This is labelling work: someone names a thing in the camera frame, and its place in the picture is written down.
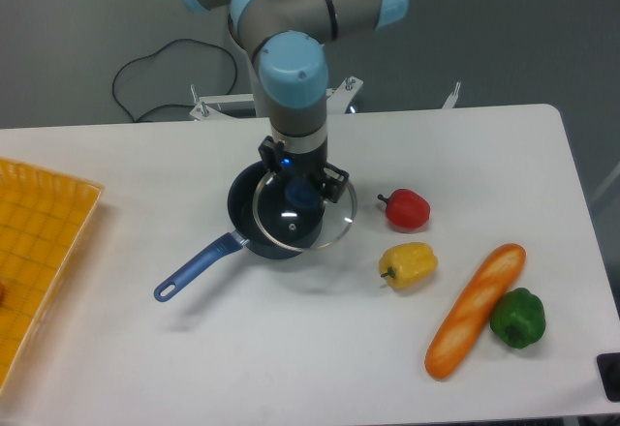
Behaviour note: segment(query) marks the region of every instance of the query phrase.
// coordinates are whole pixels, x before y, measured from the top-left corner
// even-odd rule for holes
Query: metal bracket
[[[349,76],[342,81],[337,89],[327,89],[327,114],[345,114],[350,110],[352,101],[357,95],[364,81]],[[190,116],[196,121],[209,119],[230,119],[229,112],[250,112],[254,109],[252,94],[218,95],[214,97],[198,97],[194,85],[191,86],[194,106]]]

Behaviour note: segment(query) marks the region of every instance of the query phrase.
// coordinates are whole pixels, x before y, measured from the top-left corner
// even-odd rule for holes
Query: yellow tray
[[[0,390],[104,187],[0,158]]]

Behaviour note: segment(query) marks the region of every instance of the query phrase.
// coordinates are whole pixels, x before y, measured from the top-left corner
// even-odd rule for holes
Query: pan handle hole
[[[163,290],[161,290],[159,292],[159,296],[160,297],[166,297],[168,296],[174,289],[176,289],[176,284],[175,283],[170,283],[168,284]]]

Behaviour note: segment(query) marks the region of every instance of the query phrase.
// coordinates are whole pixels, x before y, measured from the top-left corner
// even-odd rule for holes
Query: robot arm
[[[271,123],[272,138],[261,149],[271,169],[288,161],[307,174],[326,165],[321,44],[397,21],[408,6],[409,0],[230,0],[231,35],[249,58],[256,112]]]

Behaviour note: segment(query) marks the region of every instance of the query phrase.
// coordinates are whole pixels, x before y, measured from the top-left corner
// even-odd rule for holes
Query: black cable
[[[164,51],[165,49],[170,48],[171,46],[173,46],[175,44],[180,44],[180,43],[198,44],[199,46],[207,46],[209,48],[216,48],[216,49],[224,52],[231,59],[232,65],[233,65],[233,69],[234,69],[234,76],[232,77],[232,83],[229,86],[229,89],[226,91],[225,95],[230,95],[231,92],[233,91],[234,86],[236,85],[237,77],[238,77],[238,68],[236,66],[236,61],[234,60],[234,56],[233,56],[232,53],[230,53],[228,50],[226,50],[222,46],[217,46],[215,44],[210,44],[208,42],[197,41],[195,39],[175,39],[172,42],[168,42],[167,44],[162,46],[159,50],[151,53],[150,55],[141,56],[140,58],[136,58],[136,59],[130,61],[129,63],[125,63],[121,67],[121,69],[118,70],[118,72],[116,73],[116,76],[114,76],[114,79],[112,80],[112,98],[121,107],[121,109],[123,111],[125,111],[125,113],[127,113],[127,115],[130,117],[132,122],[134,122],[134,123],[144,122],[145,118],[147,116],[149,116],[150,114],[154,113],[155,111],[159,111],[160,109],[164,109],[164,108],[193,108],[194,107],[193,105],[185,105],[185,104],[165,104],[165,105],[159,105],[159,106],[155,106],[154,108],[150,109],[149,111],[147,111],[146,113],[142,114],[138,118],[135,118],[134,115],[132,114],[132,112],[129,109],[125,108],[125,106],[123,104],[121,104],[120,101],[118,100],[118,97],[116,97],[116,81],[118,80],[118,77],[120,76],[120,74],[123,71],[125,71],[125,69],[127,69],[127,67],[129,67],[129,66],[133,65],[134,63],[139,62],[141,60],[147,60],[149,58],[154,58],[157,55],[159,55],[162,51]]]

